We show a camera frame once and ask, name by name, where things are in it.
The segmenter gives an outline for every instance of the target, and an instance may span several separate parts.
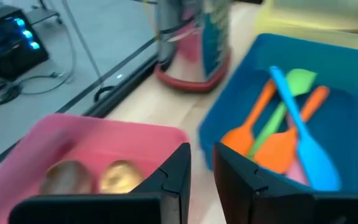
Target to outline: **orange spatula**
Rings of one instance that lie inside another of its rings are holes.
[[[325,86],[319,86],[315,89],[302,109],[301,117],[303,121],[308,121],[311,118],[328,94],[329,88]],[[283,133],[271,135],[255,154],[256,163],[279,174],[285,173],[295,160],[296,140],[295,126]]]
[[[254,134],[252,133],[252,127],[263,112],[270,99],[273,97],[276,91],[273,80],[267,81],[262,89],[254,107],[248,115],[248,118],[242,126],[235,128],[221,139],[221,142],[227,147],[230,147],[239,154],[245,156],[252,144],[254,143]]]

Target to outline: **wooden table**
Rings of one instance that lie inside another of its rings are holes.
[[[231,75],[255,38],[254,22],[260,6],[236,2],[231,9]],[[197,127],[230,75],[206,95],[183,93],[160,83],[154,75],[134,90],[106,119],[159,124],[184,130],[191,144],[191,196],[189,224],[225,223],[213,173],[206,168],[198,145]]]

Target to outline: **red container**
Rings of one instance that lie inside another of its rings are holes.
[[[11,209],[38,194],[47,169],[76,159],[95,180],[115,160],[133,161],[147,178],[177,148],[188,142],[177,128],[53,114],[39,121],[2,162],[0,224]]]

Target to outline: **spatula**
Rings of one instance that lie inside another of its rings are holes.
[[[316,78],[316,73],[307,71],[305,69],[291,70],[285,79],[290,87],[293,96],[299,96],[310,91],[310,88]],[[281,122],[285,117],[286,107],[284,103],[280,103],[273,112],[270,119],[267,121],[264,128],[260,131],[247,157],[252,158],[258,151],[259,147],[266,141],[266,139],[273,133],[276,133],[280,127]]]
[[[290,114],[287,114],[286,119],[287,119],[288,127],[292,127],[295,125],[292,121]],[[300,184],[309,186],[308,179],[306,178],[305,172],[303,171],[303,167],[301,165],[301,162],[299,161],[298,155],[295,156],[295,160],[293,161],[289,170],[285,174],[285,177],[294,180]]]
[[[322,191],[340,190],[341,180],[339,179],[338,171],[326,151],[313,139],[309,134],[308,128],[302,122],[298,106],[292,98],[283,72],[278,67],[271,66],[270,75],[298,130],[300,138],[297,152],[310,186],[315,190]]]
[[[254,143],[252,127],[259,118],[263,109],[273,97],[275,91],[276,87],[274,82],[270,79],[263,87],[262,92],[260,93],[254,107],[251,109],[244,124],[226,133],[221,139],[221,142],[237,153],[245,156],[251,145]]]
[[[329,89],[319,86],[308,98],[302,109],[302,119],[307,121],[327,98]],[[255,154],[255,161],[262,167],[279,174],[289,170],[296,156],[296,127],[272,134]]]

